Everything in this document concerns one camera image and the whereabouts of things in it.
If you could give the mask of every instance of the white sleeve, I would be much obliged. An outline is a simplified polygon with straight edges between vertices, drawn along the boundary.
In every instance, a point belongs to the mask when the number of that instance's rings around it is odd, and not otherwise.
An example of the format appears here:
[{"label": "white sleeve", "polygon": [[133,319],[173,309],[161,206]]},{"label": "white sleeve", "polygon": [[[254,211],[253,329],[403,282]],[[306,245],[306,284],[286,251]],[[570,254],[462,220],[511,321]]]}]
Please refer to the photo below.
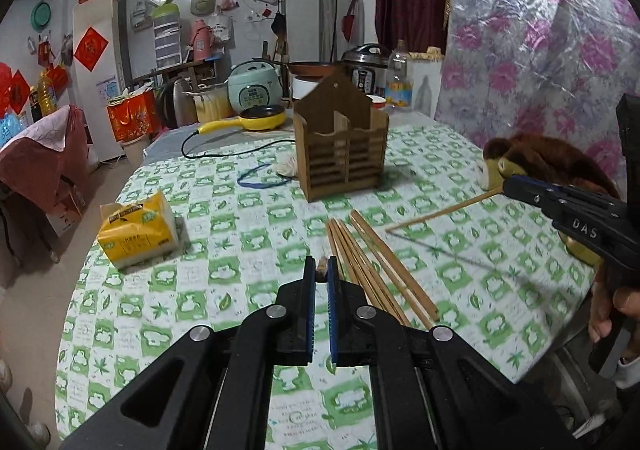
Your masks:
[{"label": "white sleeve", "polygon": [[636,358],[628,364],[618,362],[613,381],[618,388],[629,388],[636,383],[640,383],[640,358]]}]

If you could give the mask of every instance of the refrigerator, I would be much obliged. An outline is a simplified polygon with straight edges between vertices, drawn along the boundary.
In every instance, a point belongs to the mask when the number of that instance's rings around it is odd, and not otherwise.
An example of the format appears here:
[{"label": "refrigerator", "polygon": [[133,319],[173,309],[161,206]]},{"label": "refrigerator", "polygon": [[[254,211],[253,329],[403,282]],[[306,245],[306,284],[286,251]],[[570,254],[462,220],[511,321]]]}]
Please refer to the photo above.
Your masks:
[{"label": "refrigerator", "polygon": [[73,10],[74,49],[93,28],[108,42],[93,70],[75,63],[76,101],[84,112],[100,161],[124,154],[111,129],[108,100],[132,85],[127,42],[127,0],[88,0]]}]

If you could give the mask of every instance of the shoe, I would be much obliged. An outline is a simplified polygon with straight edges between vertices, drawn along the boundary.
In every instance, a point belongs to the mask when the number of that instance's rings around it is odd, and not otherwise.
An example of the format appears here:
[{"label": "shoe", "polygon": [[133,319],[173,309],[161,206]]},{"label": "shoe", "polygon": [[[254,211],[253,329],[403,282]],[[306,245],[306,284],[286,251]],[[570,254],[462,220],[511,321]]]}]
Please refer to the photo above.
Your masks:
[{"label": "shoe", "polygon": [[32,423],[27,427],[27,432],[40,448],[46,448],[51,442],[51,432],[44,423]]},{"label": "shoe", "polygon": [[11,374],[11,369],[4,360],[0,360],[0,390],[6,394],[13,384],[14,377]]}]

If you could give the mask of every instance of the mint green rice cooker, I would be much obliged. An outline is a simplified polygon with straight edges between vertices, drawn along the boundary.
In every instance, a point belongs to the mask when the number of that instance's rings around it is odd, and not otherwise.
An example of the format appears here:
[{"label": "mint green rice cooker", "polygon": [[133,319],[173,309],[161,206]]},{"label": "mint green rice cooker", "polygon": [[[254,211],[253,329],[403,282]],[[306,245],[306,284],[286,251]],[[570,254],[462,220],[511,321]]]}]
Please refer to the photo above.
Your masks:
[{"label": "mint green rice cooker", "polygon": [[236,113],[257,105],[280,104],[282,85],[270,62],[251,60],[231,70],[229,102]]}]

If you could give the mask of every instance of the brown plush toy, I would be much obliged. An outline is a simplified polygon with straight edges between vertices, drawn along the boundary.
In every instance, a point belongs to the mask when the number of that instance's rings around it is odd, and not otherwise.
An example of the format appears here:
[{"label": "brown plush toy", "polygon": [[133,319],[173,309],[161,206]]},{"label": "brown plush toy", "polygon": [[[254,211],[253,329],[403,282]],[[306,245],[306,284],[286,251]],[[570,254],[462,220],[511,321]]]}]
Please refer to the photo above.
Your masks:
[{"label": "brown plush toy", "polygon": [[[481,186],[495,188],[512,175],[529,175],[534,179],[562,185],[575,185],[590,192],[620,198],[615,185],[596,162],[561,139],[520,133],[511,139],[489,141],[482,152]],[[588,265],[600,263],[596,255],[571,237],[560,234],[569,253]]]}]

